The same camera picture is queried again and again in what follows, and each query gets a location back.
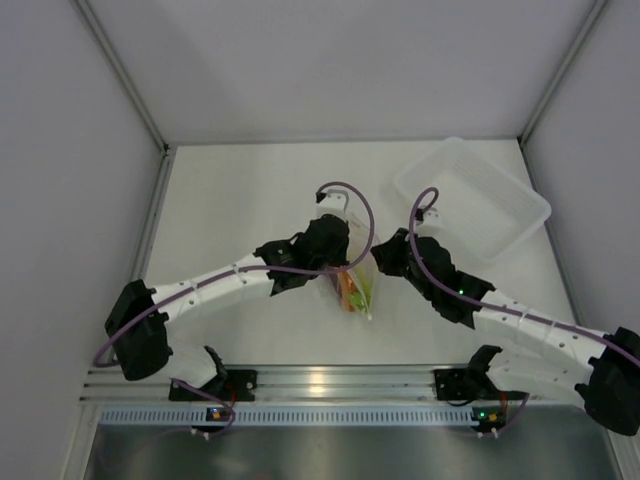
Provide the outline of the orange purple fake fruit slice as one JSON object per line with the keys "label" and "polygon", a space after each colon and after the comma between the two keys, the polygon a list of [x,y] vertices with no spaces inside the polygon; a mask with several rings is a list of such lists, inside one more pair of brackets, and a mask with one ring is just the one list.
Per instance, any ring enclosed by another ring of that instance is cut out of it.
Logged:
{"label": "orange purple fake fruit slice", "polygon": [[348,272],[338,273],[337,285],[342,309],[354,312],[356,310],[355,294],[358,293],[358,289],[350,274]]}

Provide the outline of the clear zip top bag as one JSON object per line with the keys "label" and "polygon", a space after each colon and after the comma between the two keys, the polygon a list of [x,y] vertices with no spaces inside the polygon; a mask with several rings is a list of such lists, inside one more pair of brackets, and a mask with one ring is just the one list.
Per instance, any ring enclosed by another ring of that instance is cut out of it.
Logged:
{"label": "clear zip top bag", "polygon": [[[347,214],[347,220],[350,229],[347,261],[351,264],[364,251],[371,230],[352,212]],[[379,275],[376,261],[368,252],[353,268],[337,274],[324,275],[321,281],[321,295],[343,311],[371,321]]]}

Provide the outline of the green fake celery stalk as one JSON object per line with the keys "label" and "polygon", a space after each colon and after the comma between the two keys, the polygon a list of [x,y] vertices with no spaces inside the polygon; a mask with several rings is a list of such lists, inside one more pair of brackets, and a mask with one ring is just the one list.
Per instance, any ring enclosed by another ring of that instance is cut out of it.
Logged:
{"label": "green fake celery stalk", "polygon": [[365,267],[355,267],[349,270],[348,273],[358,289],[358,293],[355,294],[356,310],[354,312],[363,316],[370,316],[376,282],[374,273]]}

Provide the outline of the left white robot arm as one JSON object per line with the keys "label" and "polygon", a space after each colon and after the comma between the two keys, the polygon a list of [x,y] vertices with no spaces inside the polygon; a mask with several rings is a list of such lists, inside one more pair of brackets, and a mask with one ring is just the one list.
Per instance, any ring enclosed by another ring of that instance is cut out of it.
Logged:
{"label": "left white robot arm", "polygon": [[160,286],[128,283],[105,323],[124,378],[138,382],[158,375],[177,383],[179,398],[196,392],[204,399],[219,397],[229,377],[222,359],[213,347],[182,339],[181,330],[243,301],[303,287],[328,268],[346,265],[349,233],[346,219],[325,213],[305,231],[267,242],[207,275]]}

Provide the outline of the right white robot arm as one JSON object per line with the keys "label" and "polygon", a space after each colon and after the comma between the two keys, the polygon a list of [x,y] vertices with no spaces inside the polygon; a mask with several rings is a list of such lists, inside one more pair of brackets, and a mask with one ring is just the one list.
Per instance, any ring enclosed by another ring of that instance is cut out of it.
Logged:
{"label": "right white robot arm", "polygon": [[586,330],[544,317],[457,269],[434,238],[403,228],[371,253],[381,273],[408,281],[442,318],[492,339],[467,365],[475,395],[539,395],[570,403],[617,434],[638,433],[637,333]]}

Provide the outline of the translucent plastic bin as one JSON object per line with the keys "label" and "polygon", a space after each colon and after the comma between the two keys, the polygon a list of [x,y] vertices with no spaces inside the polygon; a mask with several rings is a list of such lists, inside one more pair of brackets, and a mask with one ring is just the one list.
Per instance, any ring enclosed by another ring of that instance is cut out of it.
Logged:
{"label": "translucent plastic bin", "polygon": [[426,188],[437,188],[435,208],[443,215],[444,232],[486,264],[522,244],[552,212],[530,186],[456,137],[404,166],[392,185],[408,206]]}

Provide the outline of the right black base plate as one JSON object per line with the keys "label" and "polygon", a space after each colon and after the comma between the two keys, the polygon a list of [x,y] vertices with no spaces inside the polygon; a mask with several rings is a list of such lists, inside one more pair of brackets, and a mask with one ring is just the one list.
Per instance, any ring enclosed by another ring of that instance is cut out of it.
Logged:
{"label": "right black base plate", "polygon": [[476,399],[465,368],[436,369],[433,371],[436,398],[440,401],[470,402]]}

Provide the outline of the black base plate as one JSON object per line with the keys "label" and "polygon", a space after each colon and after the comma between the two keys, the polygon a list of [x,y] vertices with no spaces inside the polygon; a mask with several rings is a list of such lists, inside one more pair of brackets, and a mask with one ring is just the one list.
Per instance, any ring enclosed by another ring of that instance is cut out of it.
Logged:
{"label": "black base plate", "polygon": [[436,369],[433,371],[436,398],[440,401],[470,402],[476,399],[465,368]]}
{"label": "black base plate", "polygon": [[257,380],[254,369],[229,369],[216,397],[225,402],[254,402]]}

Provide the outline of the aluminium mounting rail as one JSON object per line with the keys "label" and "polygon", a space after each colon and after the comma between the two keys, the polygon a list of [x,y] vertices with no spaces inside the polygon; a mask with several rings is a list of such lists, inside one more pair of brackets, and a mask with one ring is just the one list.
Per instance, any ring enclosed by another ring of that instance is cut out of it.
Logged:
{"label": "aluminium mounting rail", "polygon": [[[440,401],[436,398],[436,369],[450,365],[374,366],[241,366],[258,372],[255,401]],[[83,402],[199,401],[157,375],[127,381],[116,369],[88,373],[80,394]]]}

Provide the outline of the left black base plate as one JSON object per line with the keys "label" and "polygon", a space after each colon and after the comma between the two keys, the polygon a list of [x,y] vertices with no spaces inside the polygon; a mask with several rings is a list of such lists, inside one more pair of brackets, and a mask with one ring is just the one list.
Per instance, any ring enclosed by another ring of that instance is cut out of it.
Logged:
{"label": "left black base plate", "polygon": [[254,402],[257,380],[254,369],[229,369],[216,397],[225,402]]}

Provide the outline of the left aluminium frame post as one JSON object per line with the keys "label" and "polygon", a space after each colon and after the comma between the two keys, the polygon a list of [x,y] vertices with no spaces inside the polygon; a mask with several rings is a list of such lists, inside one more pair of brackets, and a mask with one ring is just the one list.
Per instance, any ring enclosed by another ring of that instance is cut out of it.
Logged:
{"label": "left aluminium frame post", "polygon": [[78,10],[82,21],[87,26],[92,38],[97,43],[101,53],[104,55],[118,83],[123,88],[125,96],[136,111],[137,116],[143,123],[154,145],[161,153],[165,153],[168,150],[168,143],[164,139],[157,123],[153,119],[146,102],[130,76],[121,55],[117,51],[105,26],[91,5],[91,2],[86,0],[73,0],[72,4]]}

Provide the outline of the aluminium frame post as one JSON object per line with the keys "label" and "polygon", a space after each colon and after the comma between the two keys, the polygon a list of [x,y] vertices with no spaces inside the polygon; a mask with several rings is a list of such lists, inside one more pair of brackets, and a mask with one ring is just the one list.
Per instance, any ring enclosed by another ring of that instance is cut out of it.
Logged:
{"label": "aluminium frame post", "polygon": [[534,106],[527,116],[526,122],[517,136],[518,145],[523,147],[532,137],[539,126],[547,110],[550,108],[554,97],[561,89],[567,76],[580,55],[586,49],[590,37],[597,28],[602,18],[611,5],[608,0],[590,1],[588,9],[580,19],[575,32],[570,37],[570,42],[562,50],[559,60],[552,68],[551,74],[544,88],[535,101]]}
{"label": "aluminium frame post", "polygon": [[165,153],[168,150],[168,143],[164,139],[157,123],[153,119],[146,102],[130,76],[121,55],[117,51],[105,26],[91,5],[91,2],[86,0],[73,0],[72,4],[78,10],[82,21],[87,26],[92,38],[97,43],[101,53],[104,55],[118,83],[123,88],[125,96],[136,111],[137,116],[143,123],[154,145],[161,153]]}

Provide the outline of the right aluminium frame post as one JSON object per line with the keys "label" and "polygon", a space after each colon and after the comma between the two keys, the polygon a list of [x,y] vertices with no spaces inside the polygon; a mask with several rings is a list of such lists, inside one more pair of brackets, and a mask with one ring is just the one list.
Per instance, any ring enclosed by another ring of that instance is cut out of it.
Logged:
{"label": "right aluminium frame post", "polygon": [[590,1],[588,9],[580,19],[575,32],[570,37],[570,42],[562,50],[559,60],[552,68],[551,74],[544,88],[535,101],[534,106],[527,116],[526,122],[517,136],[518,145],[523,147],[532,137],[539,126],[547,110],[550,108],[554,97],[561,89],[567,76],[580,55],[586,49],[590,37],[597,28],[602,18],[611,5],[608,0]]}

